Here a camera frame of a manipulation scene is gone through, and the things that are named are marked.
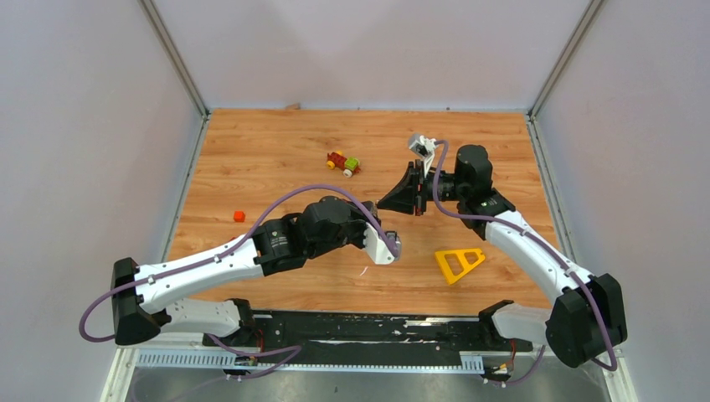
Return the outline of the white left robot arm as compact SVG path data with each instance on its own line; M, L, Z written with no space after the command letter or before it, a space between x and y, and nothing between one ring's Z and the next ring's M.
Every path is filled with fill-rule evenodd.
M365 250L377 265L391 264L401 242L394 231L379 233L379 222L373 203L359 208L328 196L301 213L266 220L252 235L182 259L152 265L138 265L130 257L118 260L112 273L114 340L128 346L161 332L204 331L248 345L257 326L247 301L208 302L191 296L224 283L302 268L346 245Z

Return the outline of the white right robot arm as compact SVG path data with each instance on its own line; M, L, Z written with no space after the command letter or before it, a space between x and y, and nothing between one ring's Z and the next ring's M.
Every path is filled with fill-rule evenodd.
M464 145L455 154L453 172L442 162L431 165L444 140L416 144L402 179L377 203L378 209L414 216L427 204L459 219L504 252L543 291L551 308L525 307L500 301L480 311L477 328L483 346L499 349L510 339L547 346L571 368L609 354L605 369L617 367L614 348L628 338L620 283L610 274L597 276L556 250L523 218L516 207L493 186L493 168L487 150Z

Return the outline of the red lego toy car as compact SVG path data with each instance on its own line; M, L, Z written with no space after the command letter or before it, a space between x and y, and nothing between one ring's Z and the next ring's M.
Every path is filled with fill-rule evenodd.
M361 172L361 163L355 157L345 157L341 151L327 154L326 166L331 170L339 170L346 178Z

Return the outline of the yellow triangle block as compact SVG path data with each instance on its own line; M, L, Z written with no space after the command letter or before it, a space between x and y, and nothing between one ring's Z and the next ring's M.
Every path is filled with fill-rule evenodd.
M479 248L438 250L434 256L449 286L454 285L486 260L482 249Z

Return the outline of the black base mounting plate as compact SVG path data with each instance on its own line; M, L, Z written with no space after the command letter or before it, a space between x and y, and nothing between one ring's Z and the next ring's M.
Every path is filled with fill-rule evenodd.
M529 341L492 333L475 316L256 309L237 333L221 339L232 347L284 348L294 343L432 343L444 349L531 352Z

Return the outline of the small red cube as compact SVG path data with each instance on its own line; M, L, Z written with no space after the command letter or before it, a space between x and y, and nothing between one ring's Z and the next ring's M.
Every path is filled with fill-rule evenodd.
M244 211L236 210L233 214L233 220L237 223L243 223L246 220L246 215Z

